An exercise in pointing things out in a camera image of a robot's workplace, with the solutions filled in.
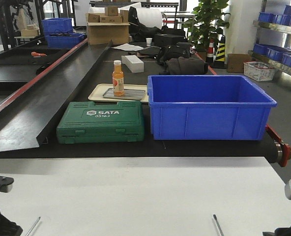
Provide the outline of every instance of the sata logo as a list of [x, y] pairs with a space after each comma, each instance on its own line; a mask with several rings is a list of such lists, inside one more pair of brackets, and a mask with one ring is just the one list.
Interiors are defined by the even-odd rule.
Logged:
[[114, 115], [119, 114], [119, 111], [88, 111], [88, 116], [94, 116], [94, 115]]
[[88, 112], [87, 112], [87, 115], [88, 115], [88, 116], [96, 115], [96, 111], [88, 111]]

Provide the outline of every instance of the paper cup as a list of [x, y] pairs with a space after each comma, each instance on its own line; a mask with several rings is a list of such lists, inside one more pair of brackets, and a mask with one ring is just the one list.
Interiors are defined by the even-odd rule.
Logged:
[[149, 47], [151, 46], [152, 43], [152, 38], [146, 38], [146, 46]]

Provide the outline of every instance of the traffic cone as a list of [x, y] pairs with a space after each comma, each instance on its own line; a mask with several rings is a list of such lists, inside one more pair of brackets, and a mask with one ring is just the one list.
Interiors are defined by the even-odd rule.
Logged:
[[206, 53], [205, 62], [211, 65], [213, 63], [213, 39], [210, 39], [208, 51]]
[[225, 60], [225, 36], [223, 35], [219, 43], [219, 48], [216, 51], [216, 57], [215, 57], [214, 63], [211, 67], [218, 68], [218, 69], [225, 69], [226, 65], [224, 64], [224, 60]]

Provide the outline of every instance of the white paper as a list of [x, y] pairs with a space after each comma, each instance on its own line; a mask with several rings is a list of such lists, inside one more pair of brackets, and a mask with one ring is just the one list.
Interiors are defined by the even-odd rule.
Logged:
[[122, 44], [122, 45], [119, 45], [119, 46], [113, 47], [113, 48], [123, 50], [123, 51], [139, 51], [139, 50], [143, 49], [143, 47], [131, 45], [129, 43], [125, 43], [125, 44]]

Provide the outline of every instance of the green tool case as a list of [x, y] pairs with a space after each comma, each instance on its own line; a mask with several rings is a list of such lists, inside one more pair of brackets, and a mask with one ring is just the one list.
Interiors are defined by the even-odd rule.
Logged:
[[56, 133], [61, 144], [142, 141], [145, 127], [141, 102], [71, 102]]

